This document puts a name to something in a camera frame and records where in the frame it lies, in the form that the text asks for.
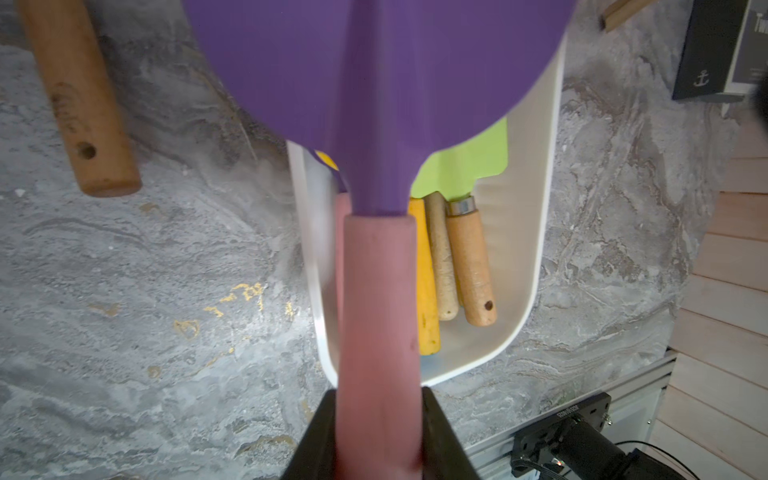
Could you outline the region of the red shovel wooden handle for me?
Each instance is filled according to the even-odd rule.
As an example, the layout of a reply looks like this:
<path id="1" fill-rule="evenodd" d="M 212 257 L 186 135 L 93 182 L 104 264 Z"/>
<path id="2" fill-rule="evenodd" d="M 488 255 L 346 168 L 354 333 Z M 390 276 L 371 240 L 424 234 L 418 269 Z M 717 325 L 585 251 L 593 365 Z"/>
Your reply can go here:
<path id="1" fill-rule="evenodd" d="M 451 321 L 459 312 L 458 289 L 454 272 L 446 216 L 446 201 L 439 192 L 424 198 L 429 243 L 437 294 L 438 318 Z"/>

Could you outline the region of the white plastic storage box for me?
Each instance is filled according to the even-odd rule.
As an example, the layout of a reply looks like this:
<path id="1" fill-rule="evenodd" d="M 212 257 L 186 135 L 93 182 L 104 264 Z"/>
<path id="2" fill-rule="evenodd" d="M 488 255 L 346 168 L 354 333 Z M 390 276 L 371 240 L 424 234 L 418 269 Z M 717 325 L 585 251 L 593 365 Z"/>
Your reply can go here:
<path id="1" fill-rule="evenodd" d="M 420 361 L 427 386 L 494 359 L 517 337 L 537 296 L 556 150 L 566 49 L 561 47 L 526 97 L 508 116 L 505 171 L 477 181 L 497 321 L 470 325 L 464 316 L 442 324 L 441 349 Z M 337 382 L 339 335 L 335 289 L 336 181 L 303 147 L 288 143 L 308 291 L 322 369 Z"/>

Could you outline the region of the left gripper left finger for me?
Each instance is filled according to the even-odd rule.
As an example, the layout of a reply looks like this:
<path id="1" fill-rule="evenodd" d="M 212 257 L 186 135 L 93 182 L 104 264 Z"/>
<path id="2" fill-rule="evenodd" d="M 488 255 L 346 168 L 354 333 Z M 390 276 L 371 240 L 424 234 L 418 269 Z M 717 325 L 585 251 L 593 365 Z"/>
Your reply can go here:
<path id="1" fill-rule="evenodd" d="M 281 480 L 335 479 L 336 393 L 329 389 L 324 394 Z"/>

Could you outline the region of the green trowel wooden handle front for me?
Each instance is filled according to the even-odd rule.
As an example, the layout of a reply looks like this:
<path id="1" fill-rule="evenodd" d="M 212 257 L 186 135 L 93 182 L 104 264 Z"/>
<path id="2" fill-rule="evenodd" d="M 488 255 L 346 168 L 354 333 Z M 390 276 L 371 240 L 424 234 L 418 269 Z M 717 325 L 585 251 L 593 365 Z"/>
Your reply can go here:
<path id="1" fill-rule="evenodd" d="M 490 326 L 498 315 L 481 213 L 473 190 L 478 180 L 504 172 L 508 165 L 508 121 L 499 121 L 475 137 L 435 152 L 421 166 L 411 196 L 438 192 L 447 202 L 450 241 L 459 298 L 467 321 Z"/>

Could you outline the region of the purple shovel pink handle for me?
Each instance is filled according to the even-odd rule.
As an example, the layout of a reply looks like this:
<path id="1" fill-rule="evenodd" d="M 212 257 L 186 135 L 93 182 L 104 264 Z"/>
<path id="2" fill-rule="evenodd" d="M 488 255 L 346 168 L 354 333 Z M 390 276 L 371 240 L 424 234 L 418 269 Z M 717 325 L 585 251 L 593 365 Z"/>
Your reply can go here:
<path id="1" fill-rule="evenodd" d="M 494 124 L 556 53 L 571 1 L 188 1 L 228 92 L 283 138 L 329 155 L 351 197 L 335 413 L 336 476 L 423 466 L 417 230 L 434 152 Z"/>

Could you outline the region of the green trowel wooden handle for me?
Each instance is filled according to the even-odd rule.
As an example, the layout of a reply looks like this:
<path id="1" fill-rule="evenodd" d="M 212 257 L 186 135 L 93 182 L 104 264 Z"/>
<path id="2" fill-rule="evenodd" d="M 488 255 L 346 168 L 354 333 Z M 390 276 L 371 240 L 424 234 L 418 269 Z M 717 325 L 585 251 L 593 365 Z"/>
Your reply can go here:
<path id="1" fill-rule="evenodd" d="M 97 198 L 139 191 L 140 172 L 85 3 L 15 6 L 80 190 Z"/>
<path id="2" fill-rule="evenodd" d="M 498 315 L 481 213 L 473 190 L 478 180 L 504 172 L 508 165 L 508 121 L 499 121 L 475 137 L 435 152 L 421 166 L 411 196 L 438 192 L 447 202 L 450 241 L 459 298 L 467 321 L 490 326 Z"/>

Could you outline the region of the green trowel wooden handle back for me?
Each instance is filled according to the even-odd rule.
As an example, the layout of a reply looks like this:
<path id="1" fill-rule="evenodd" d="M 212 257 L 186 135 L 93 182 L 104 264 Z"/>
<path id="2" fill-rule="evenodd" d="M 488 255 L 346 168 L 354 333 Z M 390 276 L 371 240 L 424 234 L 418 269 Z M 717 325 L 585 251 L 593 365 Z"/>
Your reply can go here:
<path id="1" fill-rule="evenodd" d="M 139 191 L 140 172 L 85 3 L 15 6 L 80 190 L 97 198 Z"/>

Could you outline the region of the all yellow plastic scoop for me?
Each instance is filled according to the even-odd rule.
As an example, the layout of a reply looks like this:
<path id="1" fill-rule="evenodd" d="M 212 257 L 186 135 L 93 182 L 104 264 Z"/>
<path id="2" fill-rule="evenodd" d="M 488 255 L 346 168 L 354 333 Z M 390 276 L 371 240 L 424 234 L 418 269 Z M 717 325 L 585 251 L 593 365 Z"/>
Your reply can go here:
<path id="1" fill-rule="evenodd" d="M 334 223 L 336 307 L 338 328 L 341 328 L 344 319 L 344 220 L 351 213 L 350 195 L 333 160 L 322 152 L 311 150 L 310 153 L 315 160 L 331 170 L 339 188 L 334 202 Z M 416 221 L 417 232 L 418 344 L 420 355 L 429 356 L 440 351 L 441 339 L 437 289 L 424 201 L 411 198 L 409 200 L 408 212 Z"/>

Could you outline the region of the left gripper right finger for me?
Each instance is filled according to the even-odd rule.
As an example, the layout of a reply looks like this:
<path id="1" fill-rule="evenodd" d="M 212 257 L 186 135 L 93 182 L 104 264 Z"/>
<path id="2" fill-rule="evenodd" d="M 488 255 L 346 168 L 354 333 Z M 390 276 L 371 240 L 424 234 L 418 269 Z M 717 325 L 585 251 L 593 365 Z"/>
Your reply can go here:
<path id="1" fill-rule="evenodd" d="M 423 399 L 423 479 L 479 480 L 480 477 L 429 387 Z"/>

